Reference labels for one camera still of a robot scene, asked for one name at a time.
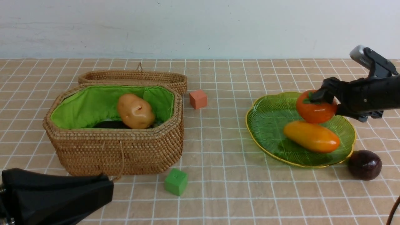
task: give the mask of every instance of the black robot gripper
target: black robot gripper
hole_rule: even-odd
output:
[[[364,48],[363,52],[371,62],[368,77],[350,82],[326,78],[310,101],[331,104],[336,97],[339,101],[336,115],[362,123],[368,117],[382,118],[384,110],[400,108],[400,76],[395,65],[370,48]]]
[[[106,175],[70,177],[2,171],[0,225],[76,225],[112,201]]]

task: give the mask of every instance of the passion fruit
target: passion fruit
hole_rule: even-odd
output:
[[[370,181],[375,179],[382,170],[382,160],[372,151],[359,150],[353,152],[348,163],[350,173],[357,179]]]

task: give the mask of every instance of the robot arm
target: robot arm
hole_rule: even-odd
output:
[[[367,78],[344,82],[335,77],[324,79],[310,98],[311,102],[340,102],[336,115],[366,122],[368,116],[380,119],[384,110],[400,108],[400,74],[395,65],[372,49],[362,45],[350,57],[370,72]]]

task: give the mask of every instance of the glass plate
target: glass plate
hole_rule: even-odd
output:
[[[283,134],[284,126],[303,120],[296,110],[299,92],[284,92],[263,96],[246,114],[246,127],[258,147],[273,158],[299,167],[326,167],[345,161],[353,152],[356,131],[342,116],[334,116],[321,124],[340,139],[340,146],[333,152],[313,153],[289,140]]]

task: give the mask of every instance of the woven rattan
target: woven rattan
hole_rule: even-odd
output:
[[[174,72],[148,71],[142,69],[140,62],[136,70],[95,70],[86,72],[78,77],[78,83],[102,83],[122,81],[146,81],[154,84],[162,83],[172,88],[180,95],[188,89],[188,78],[186,75]]]
[[[69,96],[91,85],[127,85],[125,82],[83,83],[60,94],[43,120],[57,157],[74,176],[143,175],[162,173],[182,156],[182,96],[172,88],[159,84],[174,94],[172,117],[152,129],[60,129],[50,119],[55,108]],[[154,86],[137,82],[135,86]]]

